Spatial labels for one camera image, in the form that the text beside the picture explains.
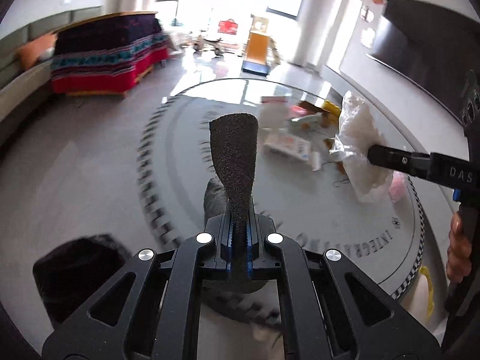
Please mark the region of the person's right hand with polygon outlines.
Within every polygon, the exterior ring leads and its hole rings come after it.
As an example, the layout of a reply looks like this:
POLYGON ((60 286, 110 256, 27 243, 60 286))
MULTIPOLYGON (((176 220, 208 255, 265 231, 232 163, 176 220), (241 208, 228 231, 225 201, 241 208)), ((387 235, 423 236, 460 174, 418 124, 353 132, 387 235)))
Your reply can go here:
POLYGON ((472 267, 470 262, 472 245, 463 233, 463 223, 459 212, 456 212, 451 219, 448 237, 450 245, 446 274, 451 282, 458 284, 470 274, 472 267))

